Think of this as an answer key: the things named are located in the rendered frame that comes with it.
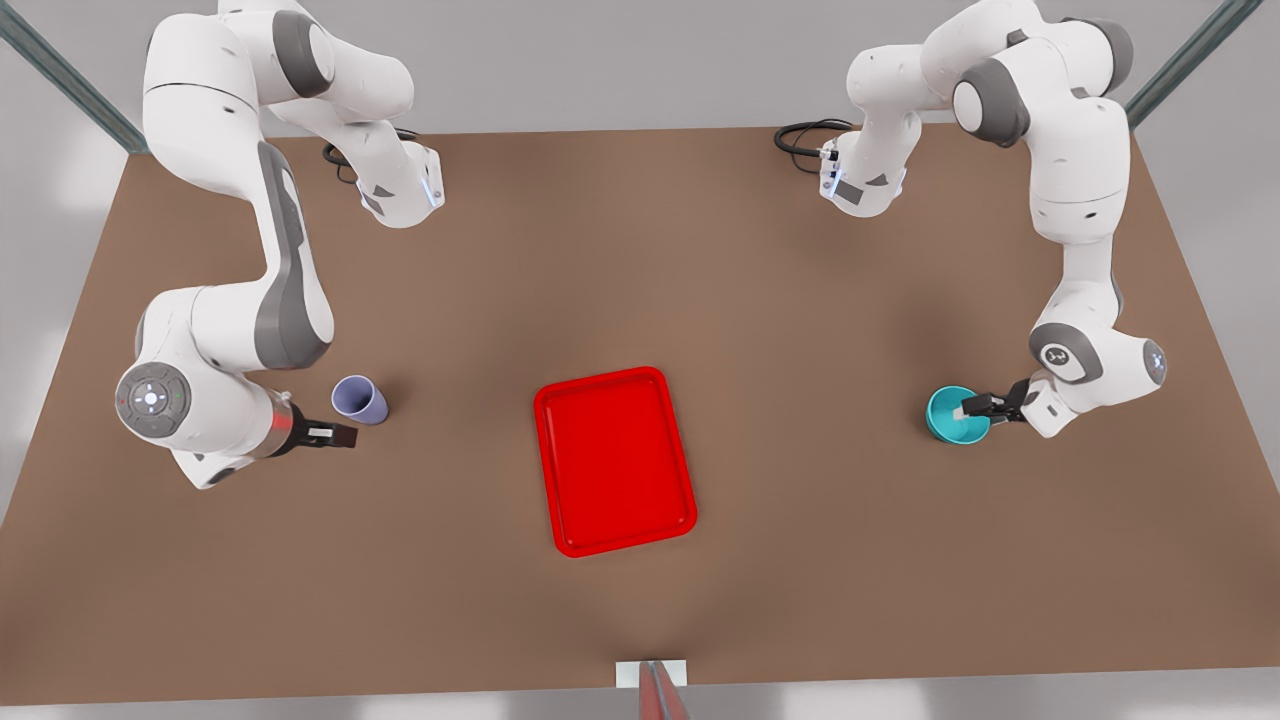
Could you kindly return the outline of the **teal bowl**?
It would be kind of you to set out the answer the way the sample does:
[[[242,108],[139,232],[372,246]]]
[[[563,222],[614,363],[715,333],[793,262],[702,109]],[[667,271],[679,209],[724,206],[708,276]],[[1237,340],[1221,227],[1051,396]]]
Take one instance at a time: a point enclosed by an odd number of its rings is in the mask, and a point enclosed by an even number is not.
[[[987,416],[964,416],[956,419],[954,411],[965,397],[977,395],[960,386],[938,388],[925,406],[925,424],[934,438],[950,445],[974,445],[983,439],[991,428]]]

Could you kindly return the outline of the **lavender cup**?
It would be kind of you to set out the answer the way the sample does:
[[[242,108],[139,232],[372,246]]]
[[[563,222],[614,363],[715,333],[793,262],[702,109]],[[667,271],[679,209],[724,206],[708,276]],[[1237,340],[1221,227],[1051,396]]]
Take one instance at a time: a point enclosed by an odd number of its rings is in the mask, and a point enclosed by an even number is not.
[[[340,415],[365,425],[381,424],[389,415],[381,391],[365,375],[348,375],[337,382],[330,400]]]

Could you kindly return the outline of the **red tray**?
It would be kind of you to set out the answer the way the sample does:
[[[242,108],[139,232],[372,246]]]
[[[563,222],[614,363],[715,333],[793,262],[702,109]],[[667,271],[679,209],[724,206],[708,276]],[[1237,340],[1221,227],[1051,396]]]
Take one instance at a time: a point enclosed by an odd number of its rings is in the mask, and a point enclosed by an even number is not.
[[[553,541],[571,559],[687,534],[698,506],[666,375],[563,380],[532,404]]]

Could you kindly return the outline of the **silver frame post with foot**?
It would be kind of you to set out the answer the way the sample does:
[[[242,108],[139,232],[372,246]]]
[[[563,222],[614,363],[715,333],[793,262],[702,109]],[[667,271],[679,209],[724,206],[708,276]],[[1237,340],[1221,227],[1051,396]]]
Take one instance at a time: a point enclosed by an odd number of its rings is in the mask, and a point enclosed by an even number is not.
[[[678,693],[678,688],[689,684],[686,660],[617,662],[614,684],[637,689],[639,720],[690,720]]]

